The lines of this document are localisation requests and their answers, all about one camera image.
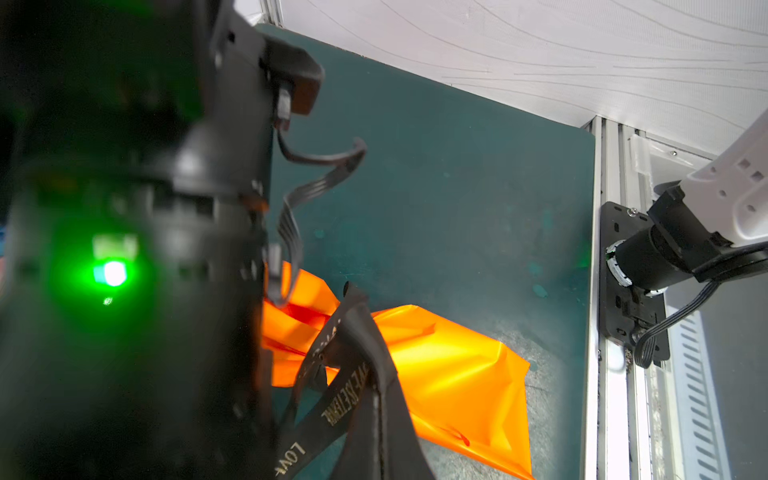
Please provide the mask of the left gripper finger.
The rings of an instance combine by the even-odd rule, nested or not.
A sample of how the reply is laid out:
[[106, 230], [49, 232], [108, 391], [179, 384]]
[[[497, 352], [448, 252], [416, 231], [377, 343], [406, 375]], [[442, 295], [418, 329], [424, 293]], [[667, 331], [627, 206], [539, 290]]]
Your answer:
[[369, 366], [344, 443], [344, 477], [432, 479], [397, 369], [365, 301], [345, 315], [344, 333]]

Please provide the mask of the orange wrapping paper sheet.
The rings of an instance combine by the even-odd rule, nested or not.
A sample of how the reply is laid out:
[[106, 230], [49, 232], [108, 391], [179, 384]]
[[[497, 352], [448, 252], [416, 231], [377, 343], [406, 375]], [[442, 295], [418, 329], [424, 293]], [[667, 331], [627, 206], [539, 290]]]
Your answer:
[[[301, 271], [283, 308], [264, 304], [262, 344], [272, 384], [290, 388], [340, 302]], [[392, 355], [416, 433], [519, 479], [533, 476], [525, 377], [530, 364], [502, 342], [416, 305], [373, 315]]]

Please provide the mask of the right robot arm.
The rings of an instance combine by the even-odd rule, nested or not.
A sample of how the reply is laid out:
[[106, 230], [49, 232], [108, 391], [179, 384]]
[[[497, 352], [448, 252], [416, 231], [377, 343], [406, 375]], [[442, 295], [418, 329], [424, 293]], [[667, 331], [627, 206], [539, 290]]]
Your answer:
[[1, 5], [1, 475], [263, 479], [273, 141], [325, 77], [231, 1]]

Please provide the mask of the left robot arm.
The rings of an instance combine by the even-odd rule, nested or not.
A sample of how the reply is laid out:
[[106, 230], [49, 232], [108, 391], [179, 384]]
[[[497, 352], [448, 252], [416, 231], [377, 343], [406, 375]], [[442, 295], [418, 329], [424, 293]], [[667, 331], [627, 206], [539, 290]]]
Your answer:
[[307, 269], [374, 309], [416, 304], [505, 343], [526, 377], [538, 479], [619, 479], [639, 447], [620, 379], [655, 327], [659, 289], [767, 269], [767, 124], [653, 190], [645, 139], [474, 98], [360, 118], [355, 174], [310, 223]]

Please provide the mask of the white vent grille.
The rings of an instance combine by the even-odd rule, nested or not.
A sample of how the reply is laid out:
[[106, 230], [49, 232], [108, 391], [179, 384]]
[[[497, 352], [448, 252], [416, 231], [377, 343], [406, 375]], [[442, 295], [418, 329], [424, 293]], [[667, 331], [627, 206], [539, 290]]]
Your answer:
[[669, 343], [682, 477], [730, 479], [701, 314], [695, 312], [672, 327]]

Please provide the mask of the aluminium front rail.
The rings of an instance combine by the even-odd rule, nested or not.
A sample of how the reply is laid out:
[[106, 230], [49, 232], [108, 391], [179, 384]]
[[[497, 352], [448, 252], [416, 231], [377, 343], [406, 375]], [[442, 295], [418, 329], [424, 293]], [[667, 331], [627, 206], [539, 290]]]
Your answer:
[[661, 154], [685, 171], [702, 160], [664, 152], [645, 132], [596, 116], [584, 479], [727, 479], [730, 476], [702, 316], [692, 313], [657, 341], [662, 359], [634, 362], [643, 330], [675, 313], [663, 292], [647, 297], [621, 286], [607, 255], [615, 243], [645, 229]]

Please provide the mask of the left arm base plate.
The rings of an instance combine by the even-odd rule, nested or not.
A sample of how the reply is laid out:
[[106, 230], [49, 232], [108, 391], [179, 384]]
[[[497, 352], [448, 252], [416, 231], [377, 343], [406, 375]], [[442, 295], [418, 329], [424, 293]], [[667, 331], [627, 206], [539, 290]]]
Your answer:
[[643, 333], [667, 317], [663, 293], [631, 277], [659, 264], [650, 244], [651, 226], [647, 215], [623, 205], [606, 202], [600, 209], [599, 330], [630, 355]]

